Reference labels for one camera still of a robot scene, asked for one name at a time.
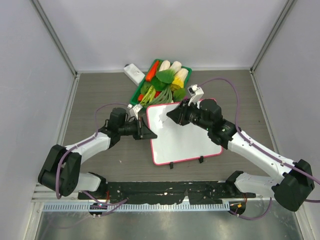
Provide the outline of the white marker with pink cap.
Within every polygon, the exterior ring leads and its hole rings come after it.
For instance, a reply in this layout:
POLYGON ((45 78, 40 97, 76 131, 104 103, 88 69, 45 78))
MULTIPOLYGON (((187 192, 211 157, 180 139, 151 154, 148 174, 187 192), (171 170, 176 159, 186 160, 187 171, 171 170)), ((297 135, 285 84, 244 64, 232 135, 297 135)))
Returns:
POLYGON ((189 108, 188 103, 189 99, 182 100, 175 109, 167 112, 166 116, 177 125, 185 126, 189 124, 189 121, 186 119, 189 108))

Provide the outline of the pink framed whiteboard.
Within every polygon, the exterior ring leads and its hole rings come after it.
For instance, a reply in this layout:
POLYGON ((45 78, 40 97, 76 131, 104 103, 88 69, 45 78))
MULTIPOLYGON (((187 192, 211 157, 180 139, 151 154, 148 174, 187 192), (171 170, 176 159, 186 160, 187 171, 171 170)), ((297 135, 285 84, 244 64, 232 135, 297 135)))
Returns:
POLYGON ((146 109, 149 129, 157 135, 150 140, 153 163, 161 166, 222 154, 223 148, 209 139, 206 130, 191 123, 181 126, 167 117, 178 105, 158 104, 146 109))

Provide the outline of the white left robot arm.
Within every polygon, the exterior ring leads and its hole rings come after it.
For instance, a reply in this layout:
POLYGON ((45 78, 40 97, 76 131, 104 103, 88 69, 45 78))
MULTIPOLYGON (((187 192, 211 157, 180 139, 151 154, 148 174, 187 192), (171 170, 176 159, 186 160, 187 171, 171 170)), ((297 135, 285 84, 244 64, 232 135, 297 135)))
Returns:
POLYGON ((134 140, 158 137, 142 118, 128 118, 124 108, 116 107, 92 136, 75 144, 52 146, 39 172, 38 183, 55 191, 57 199, 73 192, 87 192, 97 200, 102 199, 107 192, 107 180, 96 173, 81 173, 81 165, 112 148, 122 136, 132 136, 134 140))

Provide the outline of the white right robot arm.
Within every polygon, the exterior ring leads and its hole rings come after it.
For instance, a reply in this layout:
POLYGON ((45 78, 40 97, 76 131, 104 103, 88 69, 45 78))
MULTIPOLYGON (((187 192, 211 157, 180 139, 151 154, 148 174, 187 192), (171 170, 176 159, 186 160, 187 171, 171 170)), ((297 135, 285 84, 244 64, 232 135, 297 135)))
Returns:
POLYGON ((311 165, 307 161, 283 157, 254 141, 234 123, 224 119, 221 107, 213 99, 200 103, 183 100, 166 116, 180 126, 193 124, 206 130, 214 144, 246 158, 267 173, 268 176, 257 176, 234 172, 229 177, 231 182, 225 186, 230 197, 252 193, 275 199, 285 209, 296 212, 315 188, 311 165))

